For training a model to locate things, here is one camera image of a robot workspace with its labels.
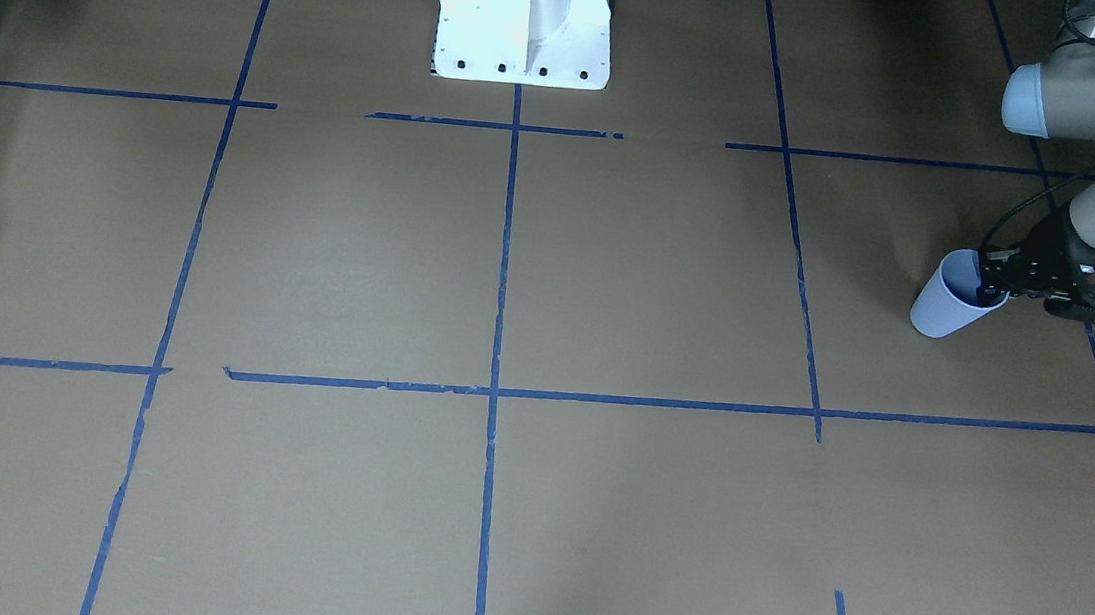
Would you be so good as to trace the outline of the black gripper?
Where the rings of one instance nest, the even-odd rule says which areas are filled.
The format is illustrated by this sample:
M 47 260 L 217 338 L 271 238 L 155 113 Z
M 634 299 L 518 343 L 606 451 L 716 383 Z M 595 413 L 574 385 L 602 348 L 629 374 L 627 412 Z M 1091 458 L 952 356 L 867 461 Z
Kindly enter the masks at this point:
M 1076 297 L 1067 256 L 1068 231 L 1073 227 L 1068 207 L 1047 214 L 1016 244 L 1000 247 L 984 239 L 977 250 L 980 286 L 978 302 L 1028 297 L 1067 301 Z

